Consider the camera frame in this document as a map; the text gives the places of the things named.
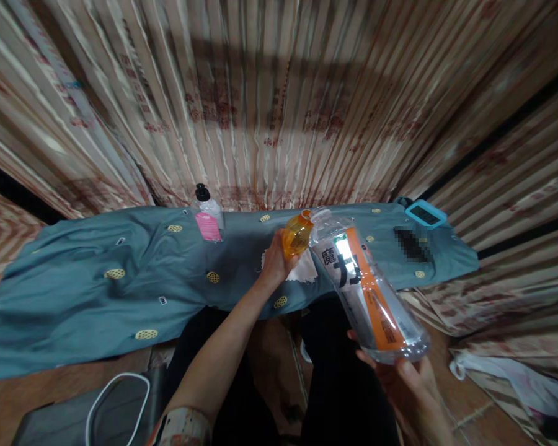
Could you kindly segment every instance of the clear plastic bottle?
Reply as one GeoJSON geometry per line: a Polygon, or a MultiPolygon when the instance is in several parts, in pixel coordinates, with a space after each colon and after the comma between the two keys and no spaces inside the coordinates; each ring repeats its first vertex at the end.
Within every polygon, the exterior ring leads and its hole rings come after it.
{"type": "Polygon", "coordinates": [[[383,364],[419,360],[430,346],[424,327],[384,278],[353,221],[321,206],[312,210],[310,246],[339,295],[362,350],[383,364]]]}
{"type": "Polygon", "coordinates": [[[285,258],[300,255],[308,249],[310,231],[313,227],[308,209],[304,209],[301,214],[289,219],[283,232],[283,254],[285,258]]]}
{"type": "Polygon", "coordinates": [[[223,241],[225,221],[221,206],[211,198],[209,190],[204,184],[197,184],[196,200],[192,201],[190,209],[197,221],[198,229],[206,242],[218,243],[223,241]]]}

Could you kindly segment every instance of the orange label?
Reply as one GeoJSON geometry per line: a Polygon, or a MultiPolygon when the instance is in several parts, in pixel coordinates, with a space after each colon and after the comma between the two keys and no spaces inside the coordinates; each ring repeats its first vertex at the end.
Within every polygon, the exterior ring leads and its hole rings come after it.
{"type": "Polygon", "coordinates": [[[366,261],[355,228],[347,229],[347,238],[349,239],[349,248],[352,255],[357,259],[361,271],[360,284],[368,307],[377,348],[379,350],[397,350],[407,347],[405,338],[397,326],[383,293],[376,283],[376,278],[366,261]]]}

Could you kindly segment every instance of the bottle label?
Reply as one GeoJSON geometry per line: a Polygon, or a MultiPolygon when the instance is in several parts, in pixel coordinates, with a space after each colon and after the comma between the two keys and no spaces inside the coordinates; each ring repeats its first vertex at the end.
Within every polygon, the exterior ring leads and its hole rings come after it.
{"type": "Polygon", "coordinates": [[[361,316],[372,329],[378,350],[398,350],[415,341],[415,323],[396,296],[383,294],[354,227],[323,240],[313,247],[335,288],[350,305],[350,313],[361,316]]]}
{"type": "Polygon", "coordinates": [[[221,241],[221,233],[219,232],[219,225],[215,217],[204,212],[199,212],[194,217],[197,220],[200,233],[207,242],[221,241]]]}

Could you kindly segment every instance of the floor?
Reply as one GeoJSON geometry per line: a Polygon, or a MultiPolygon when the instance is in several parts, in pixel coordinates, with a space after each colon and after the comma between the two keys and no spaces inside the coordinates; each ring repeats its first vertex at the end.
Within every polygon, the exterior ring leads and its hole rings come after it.
{"type": "MultiPolygon", "coordinates": [[[[475,383],[448,370],[450,338],[427,326],[429,353],[438,387],[459,446],[535,443],[475,383]]],[[[248,353],[255,383],[281,434],[299,436],[306,411],[312,364],[299,351],[299,312],[256,324],[248,353]]],[[[10,445],[22,416],[48,403],[65,401],[104,386],[120,372],[143,372],[168,362],[173,343],[135,351],[109,361],[72,365],[0,381],[0,446],[10,445]]]]}

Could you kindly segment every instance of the black pants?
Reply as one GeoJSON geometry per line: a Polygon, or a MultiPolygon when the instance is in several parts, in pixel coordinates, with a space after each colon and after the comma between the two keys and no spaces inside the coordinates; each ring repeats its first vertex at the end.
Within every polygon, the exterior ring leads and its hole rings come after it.
{"type": "MultiPolygon", "coordinates": [[[[394,413],[373,371],[356,356],[357,344],[336,295],[309,307],[301,333],[314,364],[301,442],[399,445],[394,413]]],[[[229,313],[205,307],[188,323],[167,369],[167,404],[188,366],[229,313]]],[[[247,354],[213,428],[213,444],[273,445],[279,441],[273,415],[254,387],[247,354]]]]}

